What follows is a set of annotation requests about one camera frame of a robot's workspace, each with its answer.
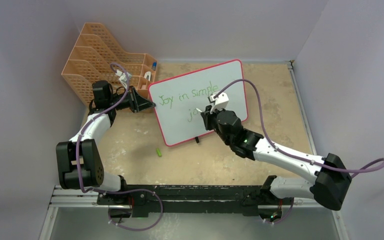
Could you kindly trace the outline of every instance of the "beige work surface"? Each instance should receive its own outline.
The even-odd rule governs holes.
[[[160,63],[158,81],[205,68],[209,63]],[[293,82],[286,64],[243,64],[243,74],[258,88],[270,138],[310,153]],[[248,120],[244,127],[263,133],[256,94],[246,84]],[[159,148],[162,157],[158,157]],[[261,185],[269,175],[294,176],[277,166],[236,156],[215,134],[168,147],[154,113],[117,112],[98,145],[105,171],[122,175],[127,184]]]

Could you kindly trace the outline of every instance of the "cable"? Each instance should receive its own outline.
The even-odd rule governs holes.
[[[113,66],[119,67],[124,72],[124,74],[126,75],[126,79],[127,79],[126,83],[128,86],[130,83],[130,77],[129,77],[127,71],[124,69],[124,67],[122,67],[120,64],[115,63],[115,62],[112,62],[109,66],[111,67],[111,69],[114,72],[116,72],[116,70],[114,70]],[[79,136],[77,138],[77,142],[75,144],[75,162],[76,162],[77,172],[78,172],[78,182],[80,185],[80,189],[84,194],[89,192],[89,191],[95,191],[95,192],[102,193],[102,194],[107,193],[107,194],[122,195],[122,194],[129,194],[129,193],[142,192],[143,191],[143,192],[148,192],[148,193],[151,193],[152,195],[154,195],[156,197],[156,199],[159,201],[161,211],[159,213],[158,219],[152,225],[150,225],[148,227],[144,227],[144,228],[131,228],[131,227],[123,226],[123,225],[120,225],[118,223],[113,222],[113,224],[116,225],[117,227],[120,227],[120,228],[123,228],[126,230],[145,231],[145,230],[153,228],[155,225],[157,225],[158,222],[163,217],[163,202],[161,201],[160,197],[155,192],[150,191],[148,189],[133,189],[133,190],[128,190],[128,191],[104,191],[104,190],[100,190],[100,189],[94,189],[93,187],[85,189],[85,185],[83,184],[83,177],[82,177],[82,167],[80,166],[80,141],[82,139],[82,136],[85,134],[86,129],[88,129],[89,125],[91,123],[93,123],[96,119],[98,119],[100,116],[102,116],[102,115],[108,113],[109,111],[113,110],[114,108],[116,108],[117,105],[119,105],[126,98],[127,93],[128,93],[128,91],[125,90],[123,96],[120,98],[120,100],[118,100],[118,102],[116,102],[114,105],[110,106],[109,108],[105,109],[104,111],[102,111],[101,113],[99,113],[98,115],[93,117],[90,121],[86,122],[86,124],[81,128],[80,134],[79,134]]]
[[[258,108],[259,108],[259,118],[260,118],[260,122],[261,122],[261,128],[262,128],[262,131],[264,133],[264,136],[265,138],[267,139],[268,143],[274,148],[276,149],[277,151],[279,151],[279,153],[287,156],[287,157],[290,157],[290,158],[293,158],[293,159],[297,159],[297,160],[300,160],[300,161],[304,161],[304,162],[307,162],[307,163],[310,163],[310,164],[315,164],[317,166],[320,166],[322,168],[326,168],[326,169],[329,169],[329,170],[332,170],[332,171],[336,171],[336,172],[341,172],[341,173],[352,173],[353,175],[351,175],[351,178],[355,178],[357,175],[359,174],[362,174],[362,173],[370,173],[370,172],[374,172],[374,171],[377,171],[377,170],[380,170],[380,169],[383,169],[384,168],[384,157],[382,158],[378,158],[374,161],[371,161],[369,162],[368,164],[364,165],[362,168],[360,169],[342,169],[342,168],[337,168],[337,167],[331,167],[329,165],[326,165],[326,164],[322,164],[322,163],[319,163],[319,162],[315,162],[315,161],[312,161],[310,159],[306,159],[304,157],[300,157],[300,156],[297,156],[297,155],[294,155],[294,154],[290,154],[286,151],[283,151],[282,149],[280,149],[279,147],[277,147],[275,145],[275,143],[269,138],[269,135],[267,134],[267,131],[266,131],[266,128],[264,126],[264,121],[263,121],[263,108],[261,106],[261,99],[260,99],[260,94],[257,90],[257,87],[254,85],[253,82],[251,82],[250,80],[247,80],[247,79],[237,79],[237,80],[234,80],[232,81],[231,83],[229,83],[227,86],[225,86],[222,90],[220,90],[215,96],[214,98],[217,98],[221,93],[223,93],[226,89],[228,89],[230,86],[232,86],[233,84],[235,83],[238,83],[238,82],[247,82],[249,83],[252,88],[254,88],[254,91],[255,91],[255,94],[257,96],[257,100],[258,100]],[[377,164],[379,162],[382,162],[382,164],[378,165],[378,166],[375,166],[375,167],[370,167],[374,164]],[[285,215],[278,221],[276,221],[275,223],[272,222],[271,224],[279,224],[281,223],[292,211],[292,207],[294,205],[294,198],[292,198],[292,202],[290,204],[290,208],[289,210],[285,213]]]

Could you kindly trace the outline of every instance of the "small white object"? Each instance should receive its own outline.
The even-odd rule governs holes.
[[[146,78],[146,80],[151,81],[151,71],[145,72],[143,77]]]
[[[222,92],[220,93],[220,95],[215,97],[215,95],[219,92],[220,91],[216,91],[208,97],[209,102],[212,104],[211,110],[209,111],[210,113],[214,112],[216,109],[221,111],[222,109],[225,109],[228,106],[229,98],[226,93]]]
[[[125,89],[128,88],[127,86],[127,77],[126,77],[126,74],[120,70],[117,70],[117,72],[115,73],[115,75],[119,76],[118,80],[120,81],[120,83],[123,85],[123,87]],[[130,73],[127,73],[128,75],[128,78],[130,79],[132,77],[132,75]]]

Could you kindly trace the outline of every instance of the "white wall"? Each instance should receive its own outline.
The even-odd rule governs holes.
[[[130,52],[163,61],[289,61],[327,0],[65,0],[79,29],[101,22]]]
[[[55,146],[85,107],[60,76],[78,30],[61,0],[0,0],[0,239],[38,239]]]
[[[294,69],[319,154],[384,156],[384,0],[330,0]],[[342,214],[353,240],[384,239],[384,169],[353,180]]]

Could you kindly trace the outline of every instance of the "purple cable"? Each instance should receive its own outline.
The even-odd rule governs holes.
[[[257,90],[257,87],[254,85],[254,83],[252,83],[250,80],[247,80],[247,79],[238,79],[238,80],[234,80],[232,81],[231,83],[229,83],[227,86],[225,86],[222,90],[220,90],[214,97],[216,98],[219,94],[221,94],[222,92],[224,92],[227,88],[229,88],[231,85],[237,83],[237,82],[247,82],[249,83],[255,90],[255,94],[257,95],[257,99],[258,99],[258,107],[259,107],[259,118],[260,118],[260,121],[261,121],[261,128],[262,128],[262,131],[264,132],[264,136],[265,138],[267,139],[268,143],[274,148],[276,149],[277,151],[279,151],[279,153],[285,155],[285,156],[288,156],[290,158],[294,158],[294,159],[297,159],[297,160],[301,160],[301,161],[304,161],[304,162],[307,162],[307,163],[310,163],[310,164],[315,164],[317,166],[320,166],[322,168],[326,168],[326,169],[329,169],[329,170],[332,170],[332,171],[336,171],[336,172],[341,172],[341,173],[353,173],[353,175],[351,176],[352,178],[354,178],[355,176],[357,176],[358,174],[362,174],[362,173],[370,173],[370,172],[374,172],[374,171],[377,171],[377,170],[380,170],[380,169],[383,169],[384,168],[384,157],[382,158],[379,158],[379,159],[376,159],[374,161],[371,161],[369,162],[368,164],[366,164],[365,166],[363,166],[362,168],[360,169],[342,169],[342,168],[337,168],[337,167],[331,167],[331,166],[328,166],[328,165],[325,165],[325,164],[322,164],[322,163],[319,163],[319,162],[316,162],[316,161],[311,161],[310,159],[307,159],[307,158],[304,158],[304,157],[300,157],[300,156],[297,156],[297,155],[293,155],[293,154],[290,154],[288,152],[285,152],[283,151],[282,149],[280,149],[279,147],[275,146],[275,143],[269,138],[269,135],[267,134],[267,131],[266,131],[266,128],[264,127],[264,122],[263,122],[263,108],[261,106],[261,99],[260,99],[260,94]],[[382,162],[382,164],[378,165],[378,166],[375,166],[375,167],[371,167],[369,168],[370,166],[372,166],[373,164],[376,164],[376,163],[379,163],[379,162]]]
[[[117,66],[119,67],[123,73],[126,75],[126,78],[127,78],[127,86],[129,86],[129,83],[130,83],[130,78],[129,78],[129,75],[127,73],[127,71],[124,69],[124,67],[122,67],[120,64],[118,63],[115,63],[115,62],[112,62],[109,66],[111,67],[111,69],[114,71],[114,72],[117,72],[113,66]],[[100,190],[100,189],[94,189],[93,187],[91,188],[88,188],[85,190],[85,185],[83,184],[83,177],[82,177],[82,168],[80,166],[80,140],[82,139],[82,136],[85,134],[85,131],[86,129],[88,129],[89,125],[91,123],[93,123],[93,121],[95,121],[97,118],[99,118],[100,116],[108,113],[109,111],[113,110],[114,108],[117,107],[117,105],[119,105],[127,96],[127,92],[128,90],[126,89],[124,91],[124,94],[123,96],[121,96],[120,100],[118,102],[116,102],[114,105],[112,105],[111,107],[105,109],[104,111],[102,111],[101,113],[99,113],[98,115],[96,115],[94,118],[92,118],[92,120],[86,122],[86,124],[81,128],[80,130],[80,135],[78,136],[77,138],[77,142],[75,144],[75,162],[76,162],[76,166],[77,166],[77,172],[78,172],[78,182],[79,182],[79,185],[80,185],[80,189],[83,193],[87,193],[89,191],[95,191],[95,192],[98,192],[98,193],[107,193],[107,194],[129,194],[129,193],[134,193],[134,192],[149,192],[151,193],[152,195],[154,195],[156,197],[156,199],[158,199],[158,202],[159,202],[159,206],[161,207],[161,212],[159,213],[159,217],[158,219],[150,226],[148,227],[144,227],[144,228],[131,228],[131,227],[128,227],[128,226],[123,226],[123,225],[120,225],[120,224],[115,224],[113,222],[114,225],[118,226],[118,227],[121,227],[123,229],[126,229],[126,230],[130,230],[130,231],[145,231],[145,230],[148,230],[150,228],[153,228],[155,225],[158,224],[158,222],[161,220],[161,218],[163,217],[163,202],[161,201],[160,197],[155,194],[155,192],[153,191],[150,191],[148,189],[133,189],[133,190],[128,190],[128,191],[104,191],[104,190]]]

